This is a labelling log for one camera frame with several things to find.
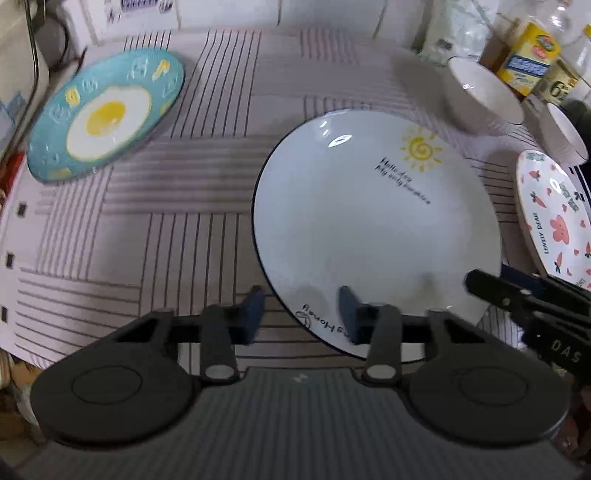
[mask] egg yolk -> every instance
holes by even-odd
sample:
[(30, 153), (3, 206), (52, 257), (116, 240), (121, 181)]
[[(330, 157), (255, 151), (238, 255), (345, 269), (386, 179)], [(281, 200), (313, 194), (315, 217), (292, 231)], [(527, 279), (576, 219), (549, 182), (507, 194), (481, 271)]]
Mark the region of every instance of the egg yolk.
[(86, 131), (99, 137), (112, 132), (125, 116), (125, 104), (119, 100), (103, 103), (88, 117)]

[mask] bowl rim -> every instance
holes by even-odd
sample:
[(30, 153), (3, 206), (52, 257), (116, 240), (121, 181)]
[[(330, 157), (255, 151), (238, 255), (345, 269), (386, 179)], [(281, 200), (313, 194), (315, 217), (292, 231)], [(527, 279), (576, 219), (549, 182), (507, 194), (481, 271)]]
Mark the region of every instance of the bowl rim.
[(497, 112), (494, 112), (493, 110), (491, 110), (490, 108), (488, 108), (484, 103), (482, 103), (476, 97), (474, 97), (473, 95), (471, 95), (470, 92), (468, 92), (465, 89), (462, 89), (462, 90), (464, 90), (472, 99), (474, 99), (475, 101), (477, 101), (479, 105), (483, 106), (488, 112), (490, 112), (493, 115), (496, 115), (497, 117), (501, 118), (504, 122), (507, 122), (508, 124), (511, 124), (511, 125), (522, 125), (523, 124), (523, 122), (525, 121), (525, 114), (523, 112), (523, 108), (521, 107), (521, 104), (519, 103), (519, 100), (517, 99), (517, 97), (513, 94), (513, 92), (505, 84), (505, 82), (503, 82), (499, 77), (497, 77), (489, 69), (487, 69), (486, 67), (483, 67), (479, 63), (477, 63), (475, 61), (471, 61), (471, 60), (465, 59), (463, 57), (453, 56), (453, 57), (449, 58), (449, 60), (447, 61), (447, 69), (452, 74), (452, 76), (454, 77), (455, 81), (457, 81), (457, 84), (458, 85), (461, 85), (462, 83), (461, 83), (460, 79), (456, 76), (455, 72), (453, 71), (453, 68), (452, 68), (452, 60), (456, 60), (456, 61), (459, 61), (459, 62), (464, 63), (464, 64), (469, 64), (469, 65), (472, 65), (472, 66), (476, 66), (479, 69), (484, 70), (485, 72), (487, 72), (487, 74), (489, 74), (489, 77), (494, 82), (497, 82), (500, 85), (502, 85), (505, 88), (505, 90), (507, 91), (507, 93), (509, 93), (513, 97), (513, 99), (515, 100), (515, 102), (517, 103), (517, 105), (519, 105), (519, 109), (521, 111), (521, 120), (519, 121), (519, 123), (515, 123), (515, 122), (511, 122), (511, 121), (505, 119), (504, 117), (500, 116)]
[[(585, 145), (585, 142), (583, 142), (583, 138), (581, 137), (580, 133), (577, 131), (577, 129), (574, 127), (573, 123), (570, 121), (569, 117), (566, 116), (566, 114), (555, 104), (551, 103), (551, 102), (547, 102), (546, 105), (544, 105), (544, 108), (546, 110), (548, 110), (548, 113), (550, 114), (550, 116), (552, 117), (552, 121), (554, 122), (554, 124), (556, 125), (556, 127), (558, 128), (558, 130), (560, 131), (560, 133), (562, 134), (562, 136), (564, 137), (564, 139), (569, 143), (569, 145), (571, 147), (573, 147), (574, 152), (583, 159), (583, 161), (587, 161), (589, 160), (589, 150), (587, 149), (587, 145)], [(566, 118), (570, 124), (573, 126), (573, 131), (577, 134), (577, 137), (579, 138), (581, 145), (583, 146), (583, 148), (585, 149), (585, 153), (586, 156), (582, 156), (581, 153), (579, 152), (579, 150), (577, 150), (577, 148), (570, 142), (570, 140), (567, 138), (566, 134), (564, 133), (564, 131), (560, 128), (560, 125), (558, 124), (558, 122), (556, 121), (556, 117), (554, 116), (554, 114), (557, 114), (558, 116), (561, 116), (563, 118)]]

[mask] white bag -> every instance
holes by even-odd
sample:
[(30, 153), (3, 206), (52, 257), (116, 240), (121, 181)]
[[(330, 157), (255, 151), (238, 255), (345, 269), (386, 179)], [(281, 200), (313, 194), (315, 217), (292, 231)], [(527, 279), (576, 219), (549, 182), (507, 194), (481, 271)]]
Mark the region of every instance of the white bag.
[(498, 7), (499, 0), (434, 0), (420, 56), (438, 65), (456, 56), (480, 60)]

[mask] striped tablecloth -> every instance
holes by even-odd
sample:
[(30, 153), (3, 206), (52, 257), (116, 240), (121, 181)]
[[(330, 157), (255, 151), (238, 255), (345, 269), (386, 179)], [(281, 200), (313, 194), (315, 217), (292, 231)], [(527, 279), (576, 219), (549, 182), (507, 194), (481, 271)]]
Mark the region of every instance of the striped tablecloth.
[[(20, 170), (0, 223), (0, 346), (46, 368), (160, 307), (179, 315), (267, 292), (255, 342), (238, 366), (359, 367), (283, 311), (251, 235), (251, 198), (274, 145), (298, 124), (340, 108), (393, 112), (457, 148), (494, 203), (509, 264), (532, 271), (517, 223), (517, 155), (539, 148), (526, 127), (471, 137), (447, 119), (440, 75), (408, 51), (330, 30), (154, 32), (92, 48), (85, 64), (141, 47), (186, 65), (171, 113), (150, 140), (93, 176), (43, 186)], [(481, 327), (519, 346), (497, 309)], [(180, 363), (199, 371), (199, 346)]]

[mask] plate rim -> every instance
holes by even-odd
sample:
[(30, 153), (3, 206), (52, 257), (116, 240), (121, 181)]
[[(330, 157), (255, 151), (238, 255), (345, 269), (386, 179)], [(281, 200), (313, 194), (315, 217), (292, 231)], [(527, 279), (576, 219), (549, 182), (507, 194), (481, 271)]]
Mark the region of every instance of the plate rim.
[[(179, 64), (182, 67), (182, 72), (183, 72), (183, 80), (180, 83), (180, 88), (178, 90), (178, 94), (176, 95), (176, 97), (174, 98), (174, 100), (171, 102), (170, 106), (168, 107), (168, 109), (166, 110), (166, 112), (164, 112), (163, 115), (160, 115), (160, 117), (158, 118), (158, 120), (156, 121), (156, 123), (145, 133), (145, 135), (136, 138), (134, 140), (131, 140), (130, 142), (128, 142), (127, 144), (125, 144), (124, 147), (122, 147), (122, 149), (119, 151), (119, 153), (115, 152), (110, 154), (110, 158), (107, 157), (106, 159), (104, 159), (103, 163), (95, 168), (90, 168), (88, 170), (86, 170), (83, 173), (80, 173), (78, 175), (72, 175), (68, 178), (65, 179), (42, 179), (41, 177), (35, 175), (35, 173), (33, 173), (33, 171), (31, 170), (31, 165), (29, 163), (29, 147), (31, 145), (31, 134), (33, 133), (33, 129), (35, 128), (37, 121), (41, 118), (42, 114), (45, 112), (47, 106), (49, 105), (49, 101), (54, 98), (57, 97), (59, 94), (61, 94), (62, 92), (65, 92), (68, 88), (70, 88), (72, 86), (72, 82), (74, 81), (74, 79), (83, 71), (86, 69), (91, 69), (93, 67), (96, 67), (98, 64), (101, 64), (104, 61), (113, 59), (115, 57), (119, 57), (119, 56), (123, 56), (123, 55), (127, 55), (127, 54), (132, 54), (132, 53), (137, 53), (140, 51), (162, 51), (172, 57), (174, 57), (175, 59), (178, 60)], [(136, 50), (129, 50), (129, 51), (122, 51), (119, 52), (115, 55), (111, 55), (105, 59), (99, 59), (94, 61), (93, 63), (87, 65), (87, 66), (83, 66), (81, 63), (80, 68), (76, 71), (76, 73), (74, 74), (74, 76), (68, 80), (64, 85), (62, 85), (62, 87), (57, 90), (56, 92), (53, 93), (53, 95), (51, 95), (48, 99), (47, 102), (43, 105), (43, 108), (38, 112), (38, 114), (36, 114), (35, 118), (34, 118), (34, 123), (31, 125), (30, 127), (30, 131), (29, 131), (29, 138), (27, 140), (27, 149), (25, 150), (25, 155), (27, 158), (27, 169), (29, 171), (29, 173), (31, 174), (31, 176), (37, 180), (38, 182), (40, 182), (43, 185), (59, 185), (59, 184), (64, 184), (64, 183), (70, 183), (71, 181), (76, 181), (78, 179), (83, 179), (86, 178), (89, 175), (93, 175), (96, 174), (99, 170), (111, 165), (112, 163), (114, 163), (116, 160), (120, 159), (123, 155), (130, 153), (131, 151), (133, 151), (134, 148), (138, 147), (138, 144), (141, 140), (147, 140), (149, 139), (150, 135), (152, 135), (154, 133), (154, 130), (159, 126), (159, 124), (162, 122), (162, 120), (166, 117), (168, 117), (168, 114), (173, 110), (173, 106), (175, 105), (175, 103), (178, 101), (181, 92), (183, 91), (183, 87), (184, 87), (184, 83), (187, 80), (187, 73), (185, 71), (185, 65), (183, 63), (183, 61), (179, 58), (178, 55), (169, 52), (168, 50), (163, 50), (161, 48), (150, 48), (150, 47), (142, 47), (142, 48), (138, 48)]]
[[(518, 178), (519, 175), (518, 174), (519, 174), (519, 168), (526, 161), (528, 161), (525, 158), (524, 154), (529, 151), (533, 151), (536, 153), (542, 153), (542, 154), (544, 154), (545, 157), (548, 157), (552, 162), (554, 162), (556, 165), (558, 165), (562, 170), (564, 170), (564, 168), (555, 159), (550, 157), (550, 155), (548, 155), (546, 152), (544, 152), (542, 150), (538, 150), (536, 148), (526, 148), (525, 150), (522, 150), (519, 153), (519, 156), (517, 157), (517, 161), (515, 162), (515, 200), (517, 201), (516, 203), (519, 203), (519, 205), (515, 205), (515, 206), (518, 207), (517, 219), (519, 222), (519, 229), (521, 230), (521, 233), (524, 236), (524, 242), (525, 242), (527, 250), (530, 254), (532, 262), (534, 263), (534, 266), (540, 271), (540, 274), (542, 274), (544, 276), (555, 276), (554, 273), (552, 271), (549, 271), (546, 268), (546, 266), (544, 265), (544, 262), (542, 261), (542, 257), (540, 255), (540, 253), (538, 252), (537, 247), (535, 246), (535, 242), (534, 242), (531, 232), (525, 228), (525, 224), (527, 221), (525, 219), (525, 212), (524, 212), (524, 208), (523, 208), (524, 201), (523, 201), (523, 197), (521, 196), (521, 188), (519, 187), (520, 183), (519, 183), (519, 178)], [(568, 174), (566, 172), (564, 172), (564, 174), (565, 174), (566, 178), (568, 179), (568, 181), (570, 182), (570, 184), (573, 186), (573, 190), (576, 192), (577, 187), (574, 185), (573, 181), (570, 179)], [(589, 220), (589, 223), (591, 224), (591, 218), (589, 217), (587, 210), (585, 209), (584, 212), (585, 212), (586, 217)]]
[[(287, 307), (287, 305), (285, 304), (285, 302), (283, 301), (283, 299), (281, 298), (281, 296), (277, 293), (275, 287), (273, 286), (273, 283), (271, 282), (271, 279), (269, 278), (269, 276), (267, 275), (267, 271), (265, 270), (265, 267), (262, 263), (261, 260), (261, 256), (259, 254), (259, 249), (258, 249), (258, 245), (256, 243), (256, 234), (255, 234), (255, 201), (256, 201), (256, 193), (258, 191), (258, 186), (259, 186), (259, 182), (261, 181), (261, 177), (263, 172), (265, 171), (265, 167), (267, 166), (267, 163), (269, 162), (271, 156), (273, 155), (273, 153), (275, 153), (275, 150), (279, 147), (279, 145), (281, 145), (283, 143), (283, 141), (289, 136), (291, 135), (294, 131), (296, 131), (297, 129), (299, 129), (300, 127), (303, 127), (305, 124), (313, 122), (314, 120), (316, 120), (317, 118), (321, 118), (325, 115), (331, 115), (331, 114), (335, 114), (336, 112), (373, 112), (373, 113), (383, 113), (385, 115), (391, 115), (391, 116), (395, 116), (397, 118), (400, 118), (402, 120), (408, 121), (414, 125), (419, 125), (425, 129), (427, 129), (428, 131), (430, 131), (431, 133), (435, 133), (432, 132), (430, 128), (425, 127), (423, 124), (416, 122), (414, 120), (411, 120), (409, 118), (405, 118), (401, 115), (398, 115), (397, 113), (392, 113), (392, 112), (384, 112), (384, 111), (380, 111), (380, 110), (367, 110), (365, 108), (342, 108), (342, 109), (338, 109), (338, 110), (333, 110), (330, 112), (326, 112), (323, 113), (321, 115), (316, 115), (315, 117), (310, 118), (309, 120), (306, 120), (305, 122), (302, 122), (298, 125), (296, 125), (294, 128), (292, 128), (291, 130), (289, 130), (285, 135), (283, 135), (283, 137), (281, 137), (281, 139), (277, 142), (277, 144), (273, 147), (273, 149), (271, 150), (271, 152), (269, 152), (269, 154), (267, 155), (267, 158), (265, 159), (265, 162), (263, 163), (261, 170), (259, 171), (259, 174), (256, 178), (256, 183), (255, 183), (255, 188), (254, 191), (252, 193), (252, 200), (251, 200), (251, 235), (252, 235), (252, 243), (254, 244), (254, 248), (255, 248), (255, 253), (256, 253), (256, 260), (258, 261), (259, 266), (261, 267), (263, 276), (265, 277), (265, 281), (267, 282), (267, 284), (269, 285), (269, 288), (271, 289), (273, 295), (275, 296), (275, 298), (277, 298), (277, 300), (279, 301), (280, 305), (283, 307), (283, 309), (290, 315), (290, 317), (295, 320), (295, 322), (302, 327), (303, 329), (305, 329), (308, 333), (310, 333), (312, 336), (314, 336), (315, 338), (317, 338), (318, 340), (320, 340), (323, 344), (327, 345), (328, 347), (332, 348), (333, 350), (338, 351), (339, 353), (342, 353), (343, 355), (349, 356), (349, 357), (353, 357), (353, 358), (358, 358), (360, 360), (366, 360), (367, 357), (362, 357), (359, 355), (355, 355), (354, 353), (350, 353), (347, 352), (346, 350), (343, 350), (337, 346), (334, 346), (332, 344), (330, 344), (327, 340), (323, 339), (322, 337), (320, 337), (320, 335), (318, 335), (316, 332), (312, 331), (311, 329), (307, 329), (306, 327), (304, 327), (304, 325), (296, 318), (296, 316), (291, 312), (291, 310)], [(462, 158), (465, 159), (465, 157), (457, 152), (457, 150), (452, 147), (447, 141), (445, 141), (444, 139), (441, 139), (446, 145), (448, 145), (454, 152), (456, 152), (456, 154)], [(485, 193), (487, 194), (487, 196), (489, 196), (489, 201), (491, 203), (491, 208), (493, 210), (493, 213), (495, 215), (495, 220), (496, 220), (496, 224), (497, 224), (497, 230), (498, 230), (498, 237), (499, 237), (499, 274), (501, 272), (501, 267), (503, 264), (503, 239), (501, 236), (501, 229), (500, 229), (500, 225), (499, 225), (499, 220), (496, 218), (496, 212), (494, 207), (492, 206), (492, 201), (490, 199), (490, 195), (488, 194), (488, 192), (486, 192), (485, 189)], [(485, 310), (485, 314), (486, 311), (491, 307), (491, 304), (488, 303), (488, 307)], [(412, 365), (412, 364), (416, 364), (419, 362), (424, 362), (426, 359), (426, 356), (422, 357), (422, 358), (418, 358), (416, 360), (409, 360), (409, 361), (402, 361), (401, 359), (401, 365)]]

